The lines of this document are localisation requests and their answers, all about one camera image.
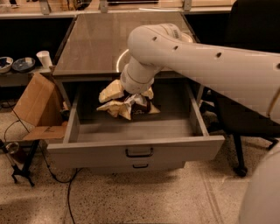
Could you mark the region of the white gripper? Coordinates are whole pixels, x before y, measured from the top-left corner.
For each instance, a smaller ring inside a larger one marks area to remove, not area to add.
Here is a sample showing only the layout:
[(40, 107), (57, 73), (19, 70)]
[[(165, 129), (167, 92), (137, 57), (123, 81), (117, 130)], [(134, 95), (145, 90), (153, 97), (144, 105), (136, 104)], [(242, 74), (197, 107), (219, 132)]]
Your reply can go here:
[(151, 85), (154, 77), (161, 71), (160, 66), (151, 66), (140, 63), (131, 57), (129, 63), (122, 70), (120, 80), (112, 81), (99, 94), (99, 102), (122, 98), (124, 90), (130, 94), (141, 94), (152, 100), (154, 93)]

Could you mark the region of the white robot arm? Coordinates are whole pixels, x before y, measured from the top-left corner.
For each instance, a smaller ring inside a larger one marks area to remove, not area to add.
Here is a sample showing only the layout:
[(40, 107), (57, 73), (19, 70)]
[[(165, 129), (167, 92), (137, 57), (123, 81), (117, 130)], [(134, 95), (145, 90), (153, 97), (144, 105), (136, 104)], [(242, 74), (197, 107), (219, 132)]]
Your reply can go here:
[[(124, 92), (147, 91), (154, 76), (169, 68), (257, 114), (280, 124), (279, 55), (217, 45), (189, 43), (175, 24), (141, 25), (128, 37), (129, 64), (120, 80), (99, 96), (107, 102)], [(238, 224), (280, 224), (280, 149), (263, 158), (248, 184)]]

